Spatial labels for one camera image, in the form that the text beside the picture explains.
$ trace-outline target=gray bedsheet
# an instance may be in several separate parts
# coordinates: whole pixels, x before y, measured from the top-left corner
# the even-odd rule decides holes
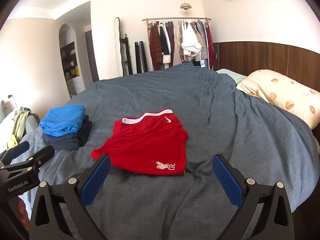
[[[226,74],[182,64],[99,81],[68,104],[83,104],[93,128],[84,147],[56,151],[41,168],[40,179],[50,184],[64,183],[90,167],[91,151],[111,136],[115,120],[169,108],[188,132],[185,175],[147,176],[112,167],[87,207],[109,240],[216,239],[236,211],[212,173],[212,157],[219,153],[260,184],[283,182],[292,211],[308,198],[319,178],[309,127],[237,90]],[[41,133],[37,129],[27,135],[30,150],[16,161],[44,146]],[[33,189],[23,196],[29,212],[35,193]],[[74,224],[70,228],[80,238]]]

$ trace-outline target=blue gripper pad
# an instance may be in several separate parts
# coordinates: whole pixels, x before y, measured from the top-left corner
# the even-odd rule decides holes
[[[9,156],[11,159],[15,159],[27,150],[29,150],[30,144],[27,141],[24,141],[23,143],[17,145],[16,147],[10,149]]]
[[[80,202],[83,207],[92,204],[110,169],[111,160],[106,155],[81,189]]]
[[[243,203],[242,188],[218,156],[213,157],[212,170],[217,176],[231,204],[240,208]]]

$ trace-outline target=white waistband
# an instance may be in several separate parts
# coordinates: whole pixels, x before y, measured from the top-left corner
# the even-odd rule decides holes
[[[162,112],[156,113],[156,114],[155,113],[145,113],[143,116],[141,116],[138,119],[123,118],[122,122],[126,123],[126,124],[134,124],[134,123],[140,122],[145,116],[160,116],[162,114],[173,114],[173,111],[170,109],[166,109],[166,110],[163,110]]]

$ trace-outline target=screw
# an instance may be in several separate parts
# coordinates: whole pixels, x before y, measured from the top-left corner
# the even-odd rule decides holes
[[[69,179],[69,184],[75,184],[77,182],[77,179],[76,178],[71,178]]]
[[[278,186],[279,188],[283,188],[283,187],[284,187],[281,182],[277,182],[277,186]]]
[[[250,185],[253,185],[253,184],[255,184],[255,181],[254,181],[254,179],[249,178],[249,179],[247,179],[247,183]]]
[[[47,183],[45,181],[40,182],[40,187],[45,187],[45,185],[47,185]]]

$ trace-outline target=red shorts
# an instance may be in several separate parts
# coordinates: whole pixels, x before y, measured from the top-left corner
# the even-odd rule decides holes
[[[172,110],[145,113],[115,121],[112,136],[91,157],[107,154],[113,166],[136,173],[184,174],[187,138]]]

